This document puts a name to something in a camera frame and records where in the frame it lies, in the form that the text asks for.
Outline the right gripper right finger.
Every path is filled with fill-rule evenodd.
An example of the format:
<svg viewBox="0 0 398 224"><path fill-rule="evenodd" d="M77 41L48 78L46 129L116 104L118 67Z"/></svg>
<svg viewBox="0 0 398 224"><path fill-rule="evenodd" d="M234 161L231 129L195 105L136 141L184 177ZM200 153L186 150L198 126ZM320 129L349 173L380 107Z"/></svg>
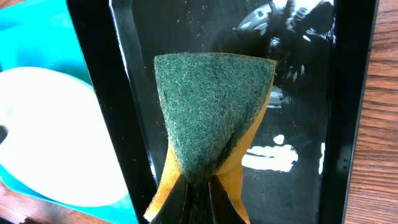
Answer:
<svg viewBox="0 0 398 224"><path fill-rule="evenodd" d="M214 224L245 224L220 180L214 175L209 183L211 211Z"/></svg>

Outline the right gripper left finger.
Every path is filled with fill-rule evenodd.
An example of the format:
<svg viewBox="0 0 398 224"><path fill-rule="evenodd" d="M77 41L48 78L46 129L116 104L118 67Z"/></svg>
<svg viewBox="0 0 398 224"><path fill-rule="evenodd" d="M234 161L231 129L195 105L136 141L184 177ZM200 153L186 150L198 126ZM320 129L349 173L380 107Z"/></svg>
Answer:
<svg viewBox="0 0 398 224"><path fill-rule="evenodd" d="M188 223L188 184L180 175L166 201L150 224L186 224Z"/></svg>

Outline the green yellow sponge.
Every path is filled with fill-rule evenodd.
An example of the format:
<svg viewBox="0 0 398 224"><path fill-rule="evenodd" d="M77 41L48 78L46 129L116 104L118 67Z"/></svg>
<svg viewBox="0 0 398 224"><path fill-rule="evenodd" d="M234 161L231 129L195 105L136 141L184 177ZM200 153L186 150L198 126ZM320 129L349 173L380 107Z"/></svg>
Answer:
<svg viewBox="0 0 398 224"><path fill-rule="evenodd" d="M242 159L265 115L276 62L228 53L180 53L154 58L168 134L159 188L144 218L158 214L178 177L188 184L188 223L213 223L209 181L216 175L241 218Z"/></svg>

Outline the white plate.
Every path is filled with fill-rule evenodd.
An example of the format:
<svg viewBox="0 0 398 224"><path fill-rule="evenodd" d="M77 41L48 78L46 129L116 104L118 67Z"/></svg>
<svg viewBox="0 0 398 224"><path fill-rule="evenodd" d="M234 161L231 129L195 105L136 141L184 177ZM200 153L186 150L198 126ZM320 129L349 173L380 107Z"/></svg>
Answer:
<svg viewBox="0 0 398 224"><path fill-rule="evenodd" d="M110 205L127 187L89 85L39 67L1 73L1 164L52 200Z"/></svg>

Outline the black rectangular tray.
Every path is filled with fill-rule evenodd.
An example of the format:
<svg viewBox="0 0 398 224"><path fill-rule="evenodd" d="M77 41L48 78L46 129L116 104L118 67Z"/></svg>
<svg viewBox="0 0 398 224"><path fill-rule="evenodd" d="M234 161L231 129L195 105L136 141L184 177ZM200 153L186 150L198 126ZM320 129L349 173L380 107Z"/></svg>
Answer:
<svg viewBox="0 0 398 224"><path fill-rule="evenodd" d="M68 1L91 82L144 223L167 132L154 57L228 52L276 61L244 160L252 223L341 223L377 1Z"/></svg>

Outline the teal plastic tray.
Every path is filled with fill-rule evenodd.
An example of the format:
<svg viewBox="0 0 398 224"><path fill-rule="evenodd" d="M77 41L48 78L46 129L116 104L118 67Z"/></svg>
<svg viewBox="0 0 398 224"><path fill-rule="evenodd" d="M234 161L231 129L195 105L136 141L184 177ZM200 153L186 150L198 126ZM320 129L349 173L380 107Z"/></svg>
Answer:
<svg viewBox="0 0 398 224"><path fill-rule="evenodd" d="M1 11L1 73L19 67L39 67L64 73L93 89L65 1L25 1ZM1 181L17 193L107 222L137 222L128 191L122 199L110 205L79 207L52 200L32 190L8 173L2 164Z"/></svg>

